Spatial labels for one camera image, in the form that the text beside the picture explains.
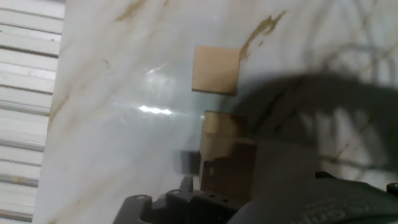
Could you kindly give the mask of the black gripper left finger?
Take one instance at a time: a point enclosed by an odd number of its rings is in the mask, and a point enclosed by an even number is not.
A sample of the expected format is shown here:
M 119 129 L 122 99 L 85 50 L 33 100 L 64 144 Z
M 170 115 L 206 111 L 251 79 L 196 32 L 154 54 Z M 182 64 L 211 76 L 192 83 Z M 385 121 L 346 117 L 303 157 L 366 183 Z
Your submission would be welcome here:
M 244 206 L 211 191 L 195 193 L 193 178 L 155 202 L 149 195 L 133 195 L 123 202 L 114 224 L 226 224 Z

